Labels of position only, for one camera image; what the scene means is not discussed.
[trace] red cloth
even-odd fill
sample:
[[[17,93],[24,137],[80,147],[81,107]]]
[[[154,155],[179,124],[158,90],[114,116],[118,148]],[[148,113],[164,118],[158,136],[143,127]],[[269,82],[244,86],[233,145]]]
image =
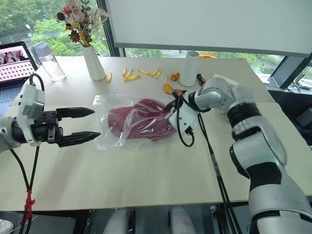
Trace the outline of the red cloth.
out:
[[[176,130],[162,113],[165,105],[151,99],[142,99],[134,106],[110,110],[108,126],[117,137],[158,140]]]

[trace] water bottle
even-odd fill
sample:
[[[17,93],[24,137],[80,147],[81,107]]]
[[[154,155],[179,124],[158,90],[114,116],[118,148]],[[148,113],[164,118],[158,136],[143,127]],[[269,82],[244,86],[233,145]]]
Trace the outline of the water bottle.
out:
[[[66,78],[63,70],[51,49],[44,41],[41,41],[31,47],[31,51],[39,65],[42,65],[50,75],[52,81],[62,81]]]

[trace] projector screen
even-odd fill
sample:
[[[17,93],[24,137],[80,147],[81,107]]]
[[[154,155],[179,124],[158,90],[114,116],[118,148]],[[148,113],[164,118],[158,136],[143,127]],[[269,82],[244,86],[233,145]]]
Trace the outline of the projector screen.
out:
[[[115,47],[307,57],[312,0],[106,0]]]

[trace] table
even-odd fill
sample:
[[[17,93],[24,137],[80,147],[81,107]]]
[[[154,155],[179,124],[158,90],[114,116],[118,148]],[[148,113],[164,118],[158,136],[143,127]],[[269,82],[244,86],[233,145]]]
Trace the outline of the table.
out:
[[[83,58],[73,60],[76,72],[74,66],[68,65],[65,69],[68,77],[64,82],[49,83],[45,78],[45,110],[71,106],[92,108],[94,95],[101,93],[118,92],[170,98],[161,88],[164,75],[179,71],[183,62],[181,59],[169,58],[104,58],[104,64],[110,64],[104,66],[106,72],[113,72],[112,82],[106,83],[92,81],[86,74],[83,75]],[[68,64],[66,58],[59,58],[59,61],[62,67]],[[125,66],[147,71],[161,67],[164,75],[157,81],[142,77],[124,83],[119,74]],[[230,77],[232,72],[231,78],[252,87],[261,113],[273,124],[285,145],[288,153],[287,171],[304,193],[311,195],[311,151],[278,104],[263,89],[263,84],[248,68],[246,61],[203,59],[200,61],[200,69],[205,74],[204,77],[214,71]],[[17,106],[12,106],[8,114],[14,115],[16,111]],[[249,180],[237,173],[229,156],[229,147],[234,142],[229,123],[218,110],[203,114],[203,119],[231,201],[247,200]],[[69,134],[93,131],[95,121],[96,115],[90,115],[80,119],[63,119],[60,125],[64,128],[64,133]],[[34,151],[28,145],[16,149],[28,173],[32,167]],[[19,166],[9,152],[0,155],[0,184],[0,210],[20,210],[26,196],[25,185]],[[192,148],[184,147],[178,138],[139,150],[102,151],[95,147],[94,141],[65,148],[44,143],[40,147],[33,196],[36,199],[33,209],[37,211],[221,201],[208,149],[198,129],[195,129],[195,144]]]

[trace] plastic bag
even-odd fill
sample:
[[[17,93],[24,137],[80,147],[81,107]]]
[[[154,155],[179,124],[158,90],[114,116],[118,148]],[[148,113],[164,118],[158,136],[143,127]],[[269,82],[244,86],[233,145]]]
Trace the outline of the plastic bag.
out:
[[[96,111],[96,138],[99,149],[110,147],[138,148],[142,145],[168,141],[176,130],[169,123],[171,113],[162,113],[172,100],[100,95],[93,102]]]

